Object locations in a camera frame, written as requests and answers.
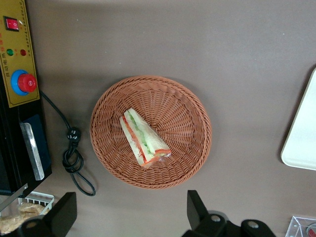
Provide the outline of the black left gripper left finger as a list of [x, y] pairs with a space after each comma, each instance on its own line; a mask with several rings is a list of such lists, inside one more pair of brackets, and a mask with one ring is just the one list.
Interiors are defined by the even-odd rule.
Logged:
[[43, 217], [31, 218], [18, 228], [21, 237], [65, 237], [77, 219], [77, 195], [64, 196]]

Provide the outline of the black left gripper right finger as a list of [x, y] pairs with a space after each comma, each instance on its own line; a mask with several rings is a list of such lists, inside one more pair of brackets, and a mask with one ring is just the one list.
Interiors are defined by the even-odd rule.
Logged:
[[187, 191], [187, 217], [191, 226], [183, 237], [225, 237], [227, 216], [208, 211], [196, 190]]

